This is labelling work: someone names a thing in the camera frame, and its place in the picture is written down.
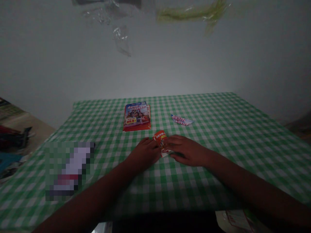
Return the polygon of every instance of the photo of people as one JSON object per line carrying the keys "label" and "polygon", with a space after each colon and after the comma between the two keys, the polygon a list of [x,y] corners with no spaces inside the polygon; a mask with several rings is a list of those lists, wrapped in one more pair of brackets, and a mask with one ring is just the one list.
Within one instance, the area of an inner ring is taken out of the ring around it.
{"label": "photo of people", "polygon": [[135,103],[125,108],[124,127],[135,127],[150,124],[150,109],[146,104]]}

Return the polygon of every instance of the green checkered tablecloth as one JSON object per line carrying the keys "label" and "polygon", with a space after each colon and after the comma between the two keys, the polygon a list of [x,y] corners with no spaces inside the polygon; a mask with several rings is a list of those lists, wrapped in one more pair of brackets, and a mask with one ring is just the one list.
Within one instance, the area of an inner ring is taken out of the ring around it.
{"label": "green checkered tablecloth", "polygon": [[[140,101],[151,106],[152,129],[123,132],[124,106]],[[170,114],[195,122],[176,124]],[[161,129],[221,153],[310,206],[311,147],[234,93],[76,102],[47,142],[96,142],[94,174],[86,188],[123,161],[142,138]],[[44,146],[0,188],[0,229],[31,230],[63,205],[45,201]],[[237,207],[234,195],[208,171],[165,157],[133,180],[106,217]]]}

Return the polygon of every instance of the white wall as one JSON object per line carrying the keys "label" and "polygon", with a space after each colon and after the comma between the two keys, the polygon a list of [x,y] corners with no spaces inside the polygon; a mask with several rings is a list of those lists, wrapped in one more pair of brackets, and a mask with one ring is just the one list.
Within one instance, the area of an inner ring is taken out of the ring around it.
{"label": "white wall", "polygon": [[126,19],[133,56],[70,0],[1,1],[0,96],[59,127],[76,100],[235,92],[283,123],[311,107],[308,1],[259,1],[242,18]]}

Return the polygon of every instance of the price tag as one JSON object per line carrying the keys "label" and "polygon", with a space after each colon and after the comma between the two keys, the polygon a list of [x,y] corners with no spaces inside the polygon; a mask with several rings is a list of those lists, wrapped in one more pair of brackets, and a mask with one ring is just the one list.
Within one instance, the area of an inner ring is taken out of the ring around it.
{"label": "price tag", "polygon": [[135,123],[135,122],[136,122],[136,117],[126,119],[126,124],[131,124],[131,123]]}

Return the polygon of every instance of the red package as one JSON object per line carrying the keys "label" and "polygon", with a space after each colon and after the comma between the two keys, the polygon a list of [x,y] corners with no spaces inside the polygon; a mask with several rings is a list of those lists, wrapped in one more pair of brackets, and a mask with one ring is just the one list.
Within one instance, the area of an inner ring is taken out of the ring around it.
{"label": "red package", "polygon": [[170,150],[167,150],[167,149],[163,148],[165,140],[167,139],[167,136],[166,136],[164,130],[160,130],[159,132],[155,133],[155,135],[152,138],[161,147],[161,157],[163,158],[163,157],[167,156],[168,153],[170,152]]}

